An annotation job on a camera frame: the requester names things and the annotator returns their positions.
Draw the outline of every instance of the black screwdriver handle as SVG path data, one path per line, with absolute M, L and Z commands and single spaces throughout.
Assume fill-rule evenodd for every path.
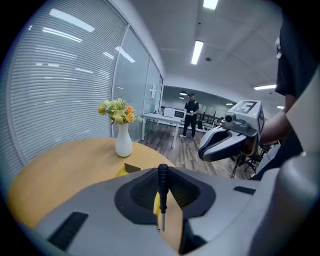
M 169 192 L 169 169 L 168 165 L 162 163 L 158 166 L 158 193 L 160 195 L 160 210 L 162 214 L 167 209 L 167 194 Z

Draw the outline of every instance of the wooden floor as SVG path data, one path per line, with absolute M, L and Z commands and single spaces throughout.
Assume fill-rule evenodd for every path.
M 178 137 L 176 138 L 175 148 L 171 148 L 171 142 L 175 134 L 175 126 L 158 124 L 154 125 L 153 131 L 149 132 L 141 144 L 146 145 L 169 159 L 176 167 L 182 167 L 196 172 L 230 177 L 235 162 L 230 158 L 222 159 L 215 162 L 206 162 L 199 158 L 198 148 L 203 132 L 195 132 L 195 140 L 191 140 L 191 130 L 188 129 L 185 138 L 180 138 L 183 129 L 179 128 Z M 235 177 L 238 179 L 248 179 L 254 173 L 249 167 L 244 172 L 244 164 L 237 168 Z

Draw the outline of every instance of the black shirt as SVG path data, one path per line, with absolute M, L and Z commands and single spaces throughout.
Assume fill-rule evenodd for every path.
M 282 16 L 280 34 L 275 42 L 278 58 L 275 91 L 284 96 L 293 95 L 298 99 L 313 78 L 318 62 L 289 18 L 284 13 Z M 289 158 L 299 155 L 302 150 L 299 139 L 292 129 L 275 157 L 252 179 L 261 180 L 265 171 L 279 168 Z
M 196 112 L 199 109 L 199 103 L 196 100 L 189 100 L 184 108 L 186 109 L 187 113 L 190 113 L 190 111 Z

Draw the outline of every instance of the round wooden table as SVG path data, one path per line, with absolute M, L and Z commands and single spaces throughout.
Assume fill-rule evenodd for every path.
M 85 138 L 59 144 L 35 157 L 22 168 L 9 189 L 6 203 L 13 217 L 33 228 L 80 190 L 115 178 L 125 163 L 141 170 L 159 164 L 174 166 L 160 153 L 136 142 L 130 156 L 120 157 L 115 144 L 115 138 Z M 180 246 L 182 219 L 182 211 L 169 192 L 165 230 L 161 235 L 176 251 Z

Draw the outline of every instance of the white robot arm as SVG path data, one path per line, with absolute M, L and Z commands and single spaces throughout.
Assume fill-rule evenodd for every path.
M 224 116 L 221 126 L 208 131 L 200 141 L 198 155 L 208 162 L 235 155 L 247 138 L 252 138 L 251 154 L 259 145 L 265 124 L 261 101 L 241 100 Z

